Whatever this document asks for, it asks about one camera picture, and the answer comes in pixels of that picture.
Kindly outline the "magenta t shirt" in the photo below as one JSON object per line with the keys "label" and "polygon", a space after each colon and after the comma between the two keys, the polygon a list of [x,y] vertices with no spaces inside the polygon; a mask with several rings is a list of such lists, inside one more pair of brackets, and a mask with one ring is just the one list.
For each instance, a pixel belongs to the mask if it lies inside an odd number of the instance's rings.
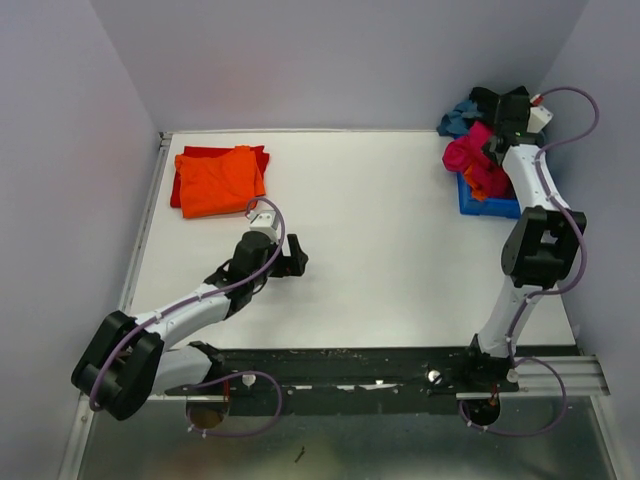
{"label": "magenta t shirt", "polygon": [[513,189],[508,176],[482,151],[492,133],[491,128],[476,121],[466,136],[457,138],[447,145],[442,161],[447,171],[462,175],[473,165],[474,177],[483,183],[488,198],[510,199],[513,197]]}

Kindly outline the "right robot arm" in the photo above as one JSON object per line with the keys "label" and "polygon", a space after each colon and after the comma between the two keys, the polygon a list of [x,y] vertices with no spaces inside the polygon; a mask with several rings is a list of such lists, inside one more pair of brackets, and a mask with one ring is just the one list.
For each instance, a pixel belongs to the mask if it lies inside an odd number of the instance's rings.
{"label": "right robot arm", "polygon": [[466,351],[465,370],[478,378],[507,376],[527,320],[540,298],[569,275],[586,229],[585,214],[569,207],[552,179],[541,134],[529,129],[533,107],[524,94],[501,96],[494,133],[482,147],[511,181],[520,218],[502,249],[498,300]]}

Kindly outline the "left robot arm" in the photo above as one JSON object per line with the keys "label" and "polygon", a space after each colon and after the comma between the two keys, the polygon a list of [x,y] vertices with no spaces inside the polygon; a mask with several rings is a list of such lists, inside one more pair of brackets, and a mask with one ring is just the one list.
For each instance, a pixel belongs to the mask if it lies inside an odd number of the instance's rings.
{"label": "left robot arm", "polygon": [[230,319],[271,278],[300,277],[308,255],[295,234],[272,240],[259,231],[244,233],[232,258],[191,294],[151,312],[130,316],[121,310],[99,325],[71,375],[90,408],[117,420],[136,413],[164,389],[169,374],[160,368],[185,359],[191,371],[175,386],[201,382],[211,369],[206,347],[172,348],[201,329]]}

